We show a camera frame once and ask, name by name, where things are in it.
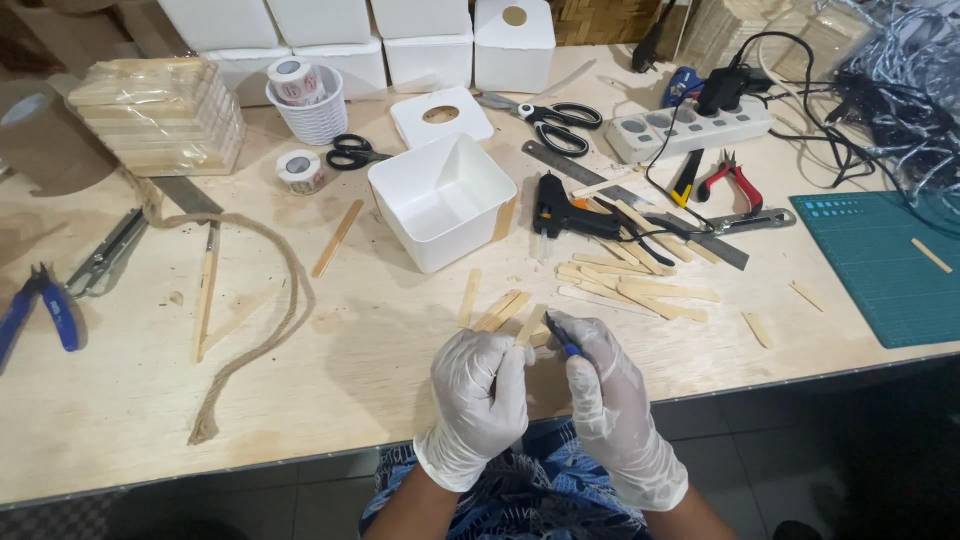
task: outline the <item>plywood table surface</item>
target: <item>plywood table surface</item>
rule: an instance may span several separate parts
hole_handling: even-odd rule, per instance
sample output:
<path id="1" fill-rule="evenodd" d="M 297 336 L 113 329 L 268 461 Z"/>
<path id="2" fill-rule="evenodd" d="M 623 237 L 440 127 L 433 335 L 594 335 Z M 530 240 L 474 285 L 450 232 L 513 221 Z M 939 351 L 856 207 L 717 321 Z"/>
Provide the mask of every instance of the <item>plywood table surface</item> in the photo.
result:
<path id="1" fill-rule="evenodd" d="M 669 75 L 629 73 L 615 47 L 558 49 L 553 80 L 584 61 L 600 62 L 555 101 L 578 101 L 607 118 L 655 107 Z M 405 150 L 389 116 L 392 102 L 352 104 L 350 132 L 385 154 Z M 777 110 L 788 110 L 785 104 Z M 195 365 L 190 361 L 206 227 L 150 229 L 112 290 L 84 298 L 74 312 L 83 322 L 83 348 L 60 346 L 37 304 L 0 377 L 0 504 L 55 497 L 156 479 L 328 454 L 411 439 L 435 420 L 429 366 L 456 331 L 468 274 L 483 271 L 474 321 L 510 289 L 533 293 L 510 323 L 519 329 L 535 304 L 603 319 L 643 370 L 652 400 L 730 390 L 960 350 L 957 343 L 885 350 L 830 269 L 803 223 L 780 231 L 744 233 L 728 241 L 751 255 L 745 272 L 701 258 L 680 264 L 669 282 L 707 286 L 720 304 L 710 321 L 661 319 L 588 304 L 557 293 L 566 283 L 554 266 L 573 253 L 605 255 L 569 234 L 554 243 L 547 265 L 536 260 L 531 234 L 534 194 L 545 165 L 520 153 L 531 127 L 488 111 L 495 136 L 482 144 L 520 187 L 509 236 L 426 276 L 415 267 L 376 211 L 366 171 L 333 172 L 322 192 L 297 197 L 275 176 L 276 158 L 297 143 L 273 108 L 244 110 L 250 125 L 232 177 L 194 181 L 228 212 L 240 212 L 283 234 L 306 267 L 320 257 L 350 203 L 359 217 L 336 257 L 300 294 L 300 326 L 273 352 L 236 374 L 216 408 L 220 434 L 187 446 L 197 410 L 214 374 L 265 339 L 282 317 L 288 289 L 258 310 Z M 630 172 L 618 164 L 602 132 L 590 134 L 580 160 L 607 178 Z M 316 149 L 324 153 L 327 148 Z M 789 195 L 818 193 L 833 174 L 818 163 L 826 149 L 798 154 L 766 136 L 733 145 L 737 162 L 763 193 L 768 208 L 789 207 Z M 716 163 L 720 149 L 707 152 Z M 680 162 L 665 162 L 654 178 L 668 184 Z M 564 178 L 568 189 L 579 185 Z M 625 187 L 670 208 L 643 180 Z M 882 189 L 880 178 L 844 190 Z M 111 177 L 80 193 L 42 199 L 22 177 L 0 184 L 0 300 L 3 306 L 44 261 L 65 282 L 121 217 L 134 206 L 131 190 Z M 704 215 L 745 211 L 726 183 L 717 185 Z M 179 212 L 169 201 L 169 213 Z M 267 240 L 225 225 L 210 317 L 216 330 L 276 280 L 288 280 Z M 824 299 L 819 311 L 793 288 L 802 282 Z M 741 312 L 756 313 L 776 346 L 764 349 Z M 544 359 L 527 375 L 534 418 L 569 411 L 563 366 Z"/>

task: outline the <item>person's hand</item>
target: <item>person's hand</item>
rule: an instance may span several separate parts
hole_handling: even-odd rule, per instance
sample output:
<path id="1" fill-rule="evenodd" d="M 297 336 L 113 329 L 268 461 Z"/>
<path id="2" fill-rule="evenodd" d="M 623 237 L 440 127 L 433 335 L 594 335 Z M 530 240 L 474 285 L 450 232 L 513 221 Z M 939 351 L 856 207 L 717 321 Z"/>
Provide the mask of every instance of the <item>person's hand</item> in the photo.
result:
<path id="1" fill-rule="evenodd" d="M 600 320 L 554 310 L 550 317 L 587 357 L 566 362 L 573 425 L 584 449 L 610 473 L 624 504 L 657 512 L 673 509 L 689 487 L 686 467 L 657 433 L 643 374 Z"/>
<path id="2" fill-rule="evenodd" d="M 505 333 L 464 330 L 433 359 L 435 428 L 414 439 L 420 466 L 443 489 L 469 491 L 487 463 L 527 431 L 523 369 L 536 361 L 530 345 Z"/>

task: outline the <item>blue patterned clothing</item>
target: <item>blue patterned clothing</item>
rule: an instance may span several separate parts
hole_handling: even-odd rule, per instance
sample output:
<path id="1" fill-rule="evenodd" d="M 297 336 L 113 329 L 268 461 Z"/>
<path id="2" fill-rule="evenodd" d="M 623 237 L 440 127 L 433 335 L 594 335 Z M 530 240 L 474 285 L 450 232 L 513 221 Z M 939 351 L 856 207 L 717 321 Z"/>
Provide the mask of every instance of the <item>blue patterned clothing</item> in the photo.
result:
<path id="1" fill-rule="evenodd" d="M 643 514 L 619 502 L 572 423 L 546 433 L 535 428 L 524 435 L 524 454 L 507 450 L 495 458 L 460 497 L 447 540 L 651 539 Z M 361 535 L 416 464 L 411 445 L 381 453 Z"/>

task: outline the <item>power strip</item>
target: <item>power strip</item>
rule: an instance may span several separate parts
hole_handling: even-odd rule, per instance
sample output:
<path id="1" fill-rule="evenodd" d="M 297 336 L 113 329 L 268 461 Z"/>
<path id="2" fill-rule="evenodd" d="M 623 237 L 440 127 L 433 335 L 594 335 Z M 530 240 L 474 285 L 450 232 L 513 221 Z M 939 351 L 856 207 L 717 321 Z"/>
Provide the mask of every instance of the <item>power strip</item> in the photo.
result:
<path id="1" fill-rule="evenodd" d="M 650 161 L 667 139 L 673 111 L 674 108 L 653 110 L 616 118 L 607 129 L 607 140 L 624 163 Z M 735 110 L 720 110 L 712 116 L 701 116 L 696 105 L 687 101 L 677 110 L 670 142 L 660 159 L 765 135 L 773 125 L 773 116 L 753 98 L 745 97 Z"/>

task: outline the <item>green cutting mat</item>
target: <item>green cutting mat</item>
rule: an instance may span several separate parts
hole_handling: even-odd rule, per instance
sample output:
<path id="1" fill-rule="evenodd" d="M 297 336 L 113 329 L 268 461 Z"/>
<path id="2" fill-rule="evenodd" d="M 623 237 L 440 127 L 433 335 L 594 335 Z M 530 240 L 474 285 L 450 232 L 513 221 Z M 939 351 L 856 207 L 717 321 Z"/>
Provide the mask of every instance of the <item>green cutting mat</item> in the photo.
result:
<path id="1" fill-rule="evenodd" d="M 790 197 L 797 214 L 887 349 L 960 340 L 960 241 L 932 231 L 893 192 Z M 920 214 L 960 231 L 933 197 Z M 953 268 L 948 274 L 910 241 Z"/>

